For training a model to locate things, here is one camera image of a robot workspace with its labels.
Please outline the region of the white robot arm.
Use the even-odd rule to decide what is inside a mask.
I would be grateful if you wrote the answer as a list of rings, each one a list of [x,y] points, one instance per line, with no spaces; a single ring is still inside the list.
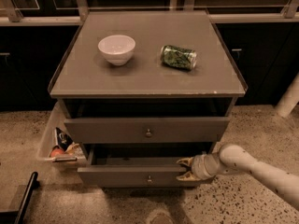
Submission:
[[[246,173],[299,210],[299,177],[255,159],[241,146],[226,144],[218,152],[182,158],[177,160],[177,164],[188,168],[185,174],[177,177],[178,181],[183,182],[208,180],[216,175]]]

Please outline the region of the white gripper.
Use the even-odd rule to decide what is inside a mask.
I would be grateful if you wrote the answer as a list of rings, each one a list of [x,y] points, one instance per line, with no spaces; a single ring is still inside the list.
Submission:
[[[183,182],[208,180],[221,171],[221,161],[217,153],[182,158],[177,161],[177,164],[191,167],[190,171],[177,176],[177,180]]]

